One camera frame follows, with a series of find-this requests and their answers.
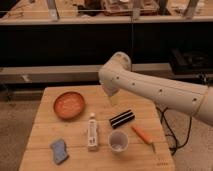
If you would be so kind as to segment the translucent yellowish pusher gripper finger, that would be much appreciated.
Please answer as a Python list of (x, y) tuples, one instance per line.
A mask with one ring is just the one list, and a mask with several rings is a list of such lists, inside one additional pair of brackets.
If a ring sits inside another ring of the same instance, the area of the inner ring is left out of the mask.
[(109, 97), (109, 102), (112, 106), (115, 106), (118, 104), (118, 96), (117, 95), (112, 95)]

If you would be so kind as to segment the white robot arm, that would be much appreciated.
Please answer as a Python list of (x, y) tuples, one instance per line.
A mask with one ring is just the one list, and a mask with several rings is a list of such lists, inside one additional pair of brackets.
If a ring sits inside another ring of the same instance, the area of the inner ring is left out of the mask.
[(100, 68), (100, 84), (109, 97), (120, 89), (135, 93), (213, 126), (213, 87), (131, 71), (131, 59), (116, 52)]

